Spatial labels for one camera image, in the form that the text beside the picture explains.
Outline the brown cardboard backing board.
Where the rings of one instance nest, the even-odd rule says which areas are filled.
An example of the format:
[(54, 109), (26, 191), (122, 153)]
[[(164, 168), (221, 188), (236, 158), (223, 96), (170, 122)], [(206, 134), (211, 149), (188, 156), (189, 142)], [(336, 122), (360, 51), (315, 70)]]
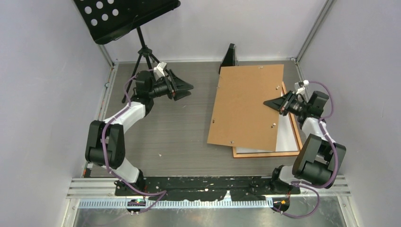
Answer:
[(275, 151), (279, 113), (264, 105), (281, 96), (284, 66), (222, 67), (207, 143)]

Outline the orange wooden picture frame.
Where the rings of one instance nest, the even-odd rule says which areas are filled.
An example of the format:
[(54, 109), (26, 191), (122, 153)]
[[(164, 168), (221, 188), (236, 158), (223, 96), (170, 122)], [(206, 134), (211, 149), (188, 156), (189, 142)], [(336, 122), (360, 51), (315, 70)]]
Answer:
[(281, 116), (264, 105), (280, 97), (285, 87), (279, 83), (256, 85), (238, 98), (225, 142), (232, 146), (234, 157), (296, 156), (302, 142), (292, 114)]

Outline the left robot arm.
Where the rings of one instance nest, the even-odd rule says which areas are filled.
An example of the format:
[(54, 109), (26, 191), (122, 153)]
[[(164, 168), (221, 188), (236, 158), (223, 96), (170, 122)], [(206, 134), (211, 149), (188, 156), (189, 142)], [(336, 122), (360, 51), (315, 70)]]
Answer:
[(118, 179), (117, 185), (126, 185), (134, 196), (148, 195), (144, 192), (143, 172), (126, 158), (125, 133), (136, 122), (145, 118), (153, 108), (154, 99), (167, 96), (179, 100), (191, 94), (194, 86), (167, 70), (156, 79), (155, 71), (143, 70), (128, 83), (135, 83), (134, 94), (126, 106), (111, 117), (90, 123), (85, 159), (103, 167)]

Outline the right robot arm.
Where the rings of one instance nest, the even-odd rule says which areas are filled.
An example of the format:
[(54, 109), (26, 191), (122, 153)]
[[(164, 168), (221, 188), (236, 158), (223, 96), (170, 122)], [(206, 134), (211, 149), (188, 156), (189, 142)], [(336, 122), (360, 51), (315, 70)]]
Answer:
[(346, 154), (346, 147), (331, 138), (327, 132), (326, 122), (321, 118), (329, 96), (314, 91), (309, 101), (298, 98), (299, 95), (289, 91), (282, 97), (263, 103), (282, 116), (289, 113), (295, 115), (302, 131), (307, 135), (294, 164), (281, 165), (274, 169), (270, 189), (276, 194), (291, 191), (296, 183), (329, 189), (335, 182)]

